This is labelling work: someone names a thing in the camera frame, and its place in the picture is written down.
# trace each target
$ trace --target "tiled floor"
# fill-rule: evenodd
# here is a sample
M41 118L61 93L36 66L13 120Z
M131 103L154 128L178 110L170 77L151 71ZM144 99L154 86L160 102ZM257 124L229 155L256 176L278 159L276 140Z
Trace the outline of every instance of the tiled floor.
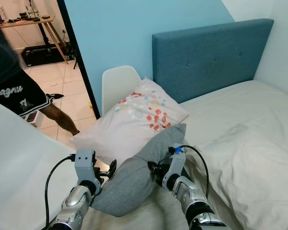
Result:
M76 127L82 131L96 121L93 110L89 107L89 97L79 70L73 69L75 61L36 66L25 69L45 93L60 93L64 97L54 100L54 104L74 121ZM40 131L74 148L69 142L71 133L65 131L53 120L44 117Z

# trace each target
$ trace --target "desk leg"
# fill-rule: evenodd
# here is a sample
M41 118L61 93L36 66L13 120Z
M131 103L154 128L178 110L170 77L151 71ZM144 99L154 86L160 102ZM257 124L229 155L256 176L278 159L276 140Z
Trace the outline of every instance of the desk leg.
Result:
M40 32L42 33L42 36L43 36L45 45L46 45L46 47L47 47L47 49L48 49L48 52L50 52L50 48L51 48L51 47L50 47L49 40L48 40L48 38L47 38L47 36L46 36L46 34L45 34L45 30L44 30L44 28L43 28L43 26L42 26L41 23L38 24L38 27L39 27Z
M64 47L64 49L66 49L65 43L62 41L62 39L60 38L58 32L56 31L56 29L54 28L54 26L52 25L51 22L48 23L52 29L52 31L54 32L55 36L58 38L59 42L62 44L62 46Z
M49 26L47 25L47 23L44 23L44 26L45 26L45 28L47 29L47 31L48 31L48 33L49 33L51 39L52 39L53 42L54 42L54 44L56 45L58 51L60 52L62 58L64 59L64 61L65 61L66 64L68 65L68 61L67 61L66 57L64 56L64 54L63 54L63 52L62 52L62 50L61 50L61 47L59 46L59 44L58 44L56 38L54 37L53 33L51 32Z

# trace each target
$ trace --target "white chair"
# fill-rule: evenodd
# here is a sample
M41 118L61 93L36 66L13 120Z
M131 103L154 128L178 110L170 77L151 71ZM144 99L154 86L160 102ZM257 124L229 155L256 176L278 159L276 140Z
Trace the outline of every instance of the white chair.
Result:
M106 114L116 103L132 93L141 79L131 66L120 66L106 70L102 75L102 114Z
M0 105L0 230L45 226L45 182L53 166L75 150L49 138ZM74 164L65 161L48 186L50 220L76 185Z

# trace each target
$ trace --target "wooden desk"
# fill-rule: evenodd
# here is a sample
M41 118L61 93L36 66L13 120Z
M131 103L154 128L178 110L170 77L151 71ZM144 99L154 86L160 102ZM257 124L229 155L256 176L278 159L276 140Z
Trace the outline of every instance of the wooden desk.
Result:
M33 24L38 24L38 25L40 26L40 25L43 24L44 27L46 28L46 30L48 31L51 39L53 40L54 44L56 45L58 51L60 52L62 58L64 59L64 61L66 62L66 64L68 64L68 61L67 61L66 57L64 56L64 54L63 54L63 52L62 52L62 50L61 50L61 47L59 46L59 44L58 44L58 42L57 42L57 40L56 40L56 38L55 38L55 36L56 36L57 39L59 40L59 42L61 43L61 45L64 47L64 49L66 49L65 44L63 43L63 41L62 41L62 39L60 38L58 32L56 31L56 29L55 29L54 26L52 25L52 21L53 21L54 17L55 17L55 16L50 16L50 18L48 18L48 19L42 19L42 18L41 18L40 21L38 21L38 22L21 20L21 21L15 22L15 23L3 23L3 24L0 24L0 27L1 27L1 28L9 28L9 27L15 27L15 26L21 26L21 25L33 25ZM42 32L42 35L43 35L44 41L45 41L45 36L46 36L46 35L43 34L43 31L42 31L42 30L41 30L41 32Z

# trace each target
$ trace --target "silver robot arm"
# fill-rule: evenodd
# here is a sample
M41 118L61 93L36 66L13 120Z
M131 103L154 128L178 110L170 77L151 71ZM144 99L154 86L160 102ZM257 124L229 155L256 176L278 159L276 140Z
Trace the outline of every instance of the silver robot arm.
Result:
M202 190L181 176L186 161L185 149L179 144L169 148L170 165L148 162L150 171L157 175L156 182L171 191L180 203L190 230L230 230L213 212Z
M78 185L62 203L62 209L50 224L48 230L80 230L89 205L95 195L100 192L104 181L101 176L111 178L116 170L114 160L108 172L101 172L95 165L95 152L92 150L77 150L75 169Z

